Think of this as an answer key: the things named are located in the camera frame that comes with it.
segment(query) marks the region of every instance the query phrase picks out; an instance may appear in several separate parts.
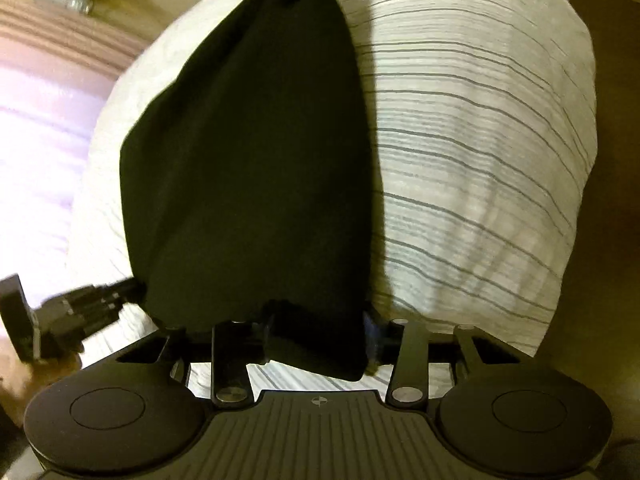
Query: drawstring bag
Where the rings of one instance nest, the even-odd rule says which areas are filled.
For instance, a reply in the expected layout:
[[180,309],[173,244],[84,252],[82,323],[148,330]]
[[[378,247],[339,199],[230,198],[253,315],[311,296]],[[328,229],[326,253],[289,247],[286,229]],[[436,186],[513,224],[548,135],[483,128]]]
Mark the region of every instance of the drawstring bag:
[[335,0],[244,0],[130,131],[120,179],[154,320],[269,319],[267,358],[361,377],[372,163]]

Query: round pad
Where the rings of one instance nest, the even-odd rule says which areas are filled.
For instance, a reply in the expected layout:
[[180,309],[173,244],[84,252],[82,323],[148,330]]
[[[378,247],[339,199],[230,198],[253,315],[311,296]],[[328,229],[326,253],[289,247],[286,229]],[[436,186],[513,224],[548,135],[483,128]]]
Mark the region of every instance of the round pad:
[[169,460],[197,436],[205,414],[186,387],[159,367],[115,366],[88,368],[31,401],[24,430],[44,463],[121,476]]
[[494,400],[494,415],[507,428],[542,433],[566,419],[564,404],[553,396],[531,390],[508,392]]
[[575,472],[605,447],[609,409],[592,390],[547,368],[488,365],[438,407],[444,438],[468,462],[501,475]]
[[89,430],[123,428],[136,422],[144,412],[142,397],[122,388],[95,390],[77,398],[71,405],[73,419]]

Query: round screw head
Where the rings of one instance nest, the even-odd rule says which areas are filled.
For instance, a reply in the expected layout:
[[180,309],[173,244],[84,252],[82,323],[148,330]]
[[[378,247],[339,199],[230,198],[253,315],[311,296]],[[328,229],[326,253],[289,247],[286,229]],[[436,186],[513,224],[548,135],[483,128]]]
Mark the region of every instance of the round screw head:
[[398,402],[418,402],[422,398],[422,392],[418,388],[402,386],[393,390],[391,396]]
[[326,403],[328,403],[329,399],[327,399],[326,397],[319,396],[311,399],[311,402],[315,404],[318,408],[320,408],[321,406],[324,406]]
[[216,397],[221,402],[240,402],[247,398],[247,393],[244,388],[238,386],[228,386],[222,388],[216,393]]

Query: white pillow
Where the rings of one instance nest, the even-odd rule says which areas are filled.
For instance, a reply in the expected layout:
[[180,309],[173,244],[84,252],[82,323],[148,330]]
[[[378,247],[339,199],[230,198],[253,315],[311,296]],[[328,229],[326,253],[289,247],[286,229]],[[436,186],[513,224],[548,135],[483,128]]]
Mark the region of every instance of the white pillow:
[[[73,285],[130,275],[119,150],[149,102],[241,0],[203,0],[117,83],[74,205]],[[590,35],[567,0],[338,0],[362,74],[376,182],[372,296],[382,314],[450,332],[481,327],[533,354],[554,314],[596,156]],[[137,307],[94,336],[85,362],[152,330]],[[207,367],[196,367],[206,395]],[[278,363],[256,390],[386,388]],[[434,377],[432,394],[446,378]]]

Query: metal screw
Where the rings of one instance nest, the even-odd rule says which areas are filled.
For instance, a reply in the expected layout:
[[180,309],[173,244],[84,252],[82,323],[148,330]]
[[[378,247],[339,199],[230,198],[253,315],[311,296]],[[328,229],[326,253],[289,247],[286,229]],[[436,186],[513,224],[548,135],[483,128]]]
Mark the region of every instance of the metal screw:
[[422,392],[418,388],[403,386],[402,388],[393,390],[391,396],[398,402],[418,402],[418,400],[422,398]]
[[238,386],[228,386],[216,393],[216,397],[221,402],[240,402],[247,397],[246,390]]

